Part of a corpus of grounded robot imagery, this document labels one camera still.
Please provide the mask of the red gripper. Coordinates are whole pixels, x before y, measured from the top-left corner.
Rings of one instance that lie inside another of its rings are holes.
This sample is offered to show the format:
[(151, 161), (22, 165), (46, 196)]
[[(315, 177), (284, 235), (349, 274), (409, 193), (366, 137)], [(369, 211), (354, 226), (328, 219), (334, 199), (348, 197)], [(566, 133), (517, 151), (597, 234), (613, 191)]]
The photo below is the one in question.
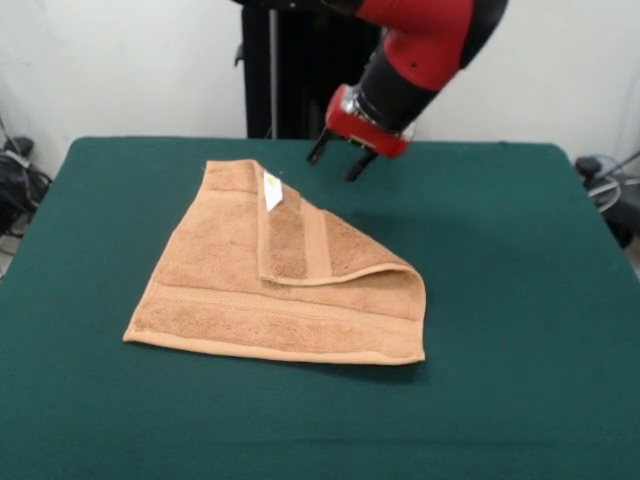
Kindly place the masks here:
[(335, 135), (369, 148), (350, 166), (344, 175), (345, 182), (356, 181), (378, 154), (396, 158), (411, 143), (411, 127), (402, 133), (392, 133), (366, 118), (358, 109), (355, 89), (347, 84), (334, 92), (325, 114), (325, 126), (306, 157), (310, 165), (318, 163)]

